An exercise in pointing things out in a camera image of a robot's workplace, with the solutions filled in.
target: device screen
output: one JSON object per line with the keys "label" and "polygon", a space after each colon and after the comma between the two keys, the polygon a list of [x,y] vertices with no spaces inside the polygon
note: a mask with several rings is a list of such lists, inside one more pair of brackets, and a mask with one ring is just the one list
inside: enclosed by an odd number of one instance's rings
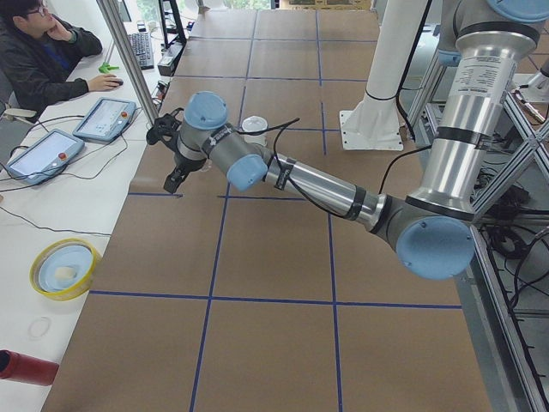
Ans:
{"label": "device screen", "polygon": [[78,129],[79,133],[105,137],[112,126],[120,119],[127,103],[115,100],[103,100]]}
{"label": "device screen", "polygon": [[61,133],[53,132],[42,142],[28,150],[9,166],[22,175],[43,172],[60,153],[66,152],[75,141]]}

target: man's hand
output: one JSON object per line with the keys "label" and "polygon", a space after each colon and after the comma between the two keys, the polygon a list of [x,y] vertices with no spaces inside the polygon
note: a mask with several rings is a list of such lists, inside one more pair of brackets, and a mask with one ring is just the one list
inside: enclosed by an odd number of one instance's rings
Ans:
{"label": "man's hand", "polygon": [[54,27],[47,31],[48,36],[50,36],[54,40],[69,41],[70,39],[72,39],[72,33],[67,30],[64,25],[59,22],[58,19],[56,19],[55,17],[53,19],[55,20],[56,24]]}
{"label": "man's hand", "polygon": [[90,92],[113,90],[120,86],[120,83],[116,82],[115,79],[117,79],[115,75],[99,75],[92,80],[87,80],[87,89]]}

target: yellow bowl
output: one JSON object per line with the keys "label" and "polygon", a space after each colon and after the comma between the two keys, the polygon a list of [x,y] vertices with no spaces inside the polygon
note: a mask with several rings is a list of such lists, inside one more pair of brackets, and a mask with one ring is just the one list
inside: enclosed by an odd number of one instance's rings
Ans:
{"label": "yellow bowl", "polygon": [[[78,282],[76,282],[74,285],[71,285],[66,289],[55,291],[55,292],[49,292],[47,290],[44,290],[39,283],[39,273],[40,273],[40,269],[42,268],[42,265],[44,264],[46,259],[49,258],[51,255],[53,255],[55,252],[60,251],[64,247],[73,246],[73,245],[84,246],[90,251],[92,255],[92,263],[88,271]],[[95,250],[95,248],[92,245],[90,245],[88,242],[84,240],[76,239],[76,238],[59,240],[58,242],[46,247],[36,257],[36,259],[34,259],[33,266],[31,266],[31,271],[30,271],[31,285],[33,285],[34,290],[36,290],[38,293],[43,294],[47,298],[50,298],[53,300],[74,299],[75,297],[80,296],[81,294],[89,290],[89,287],[92,284],[92,274],[94,272],[95,266],[100,260],[101,260],[101,255]]]}

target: black jacket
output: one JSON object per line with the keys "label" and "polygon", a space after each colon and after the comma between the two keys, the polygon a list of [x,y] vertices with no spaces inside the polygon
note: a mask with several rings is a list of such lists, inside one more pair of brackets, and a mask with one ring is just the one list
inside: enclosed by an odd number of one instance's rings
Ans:
{"label": "black jacket", "polygon": [[92,33],[58,20],[77,36],[73,44],[52,40],[68,60],[69,70],[51,58],[37,40],[0,21],[0,68],[8,77],[21,108],[39,114],[49,105],[86,94],[85,80],[66,82],[67,77],[81,58],[102,51],[100,40]]}

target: red can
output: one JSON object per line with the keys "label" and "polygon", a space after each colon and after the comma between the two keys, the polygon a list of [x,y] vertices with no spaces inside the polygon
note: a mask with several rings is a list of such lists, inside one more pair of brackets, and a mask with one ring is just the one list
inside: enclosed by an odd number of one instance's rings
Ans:
{"label": "red can", "polygon": [[59,365],[10,350],[0,350],[0,379],[48,386],[53,383]]}

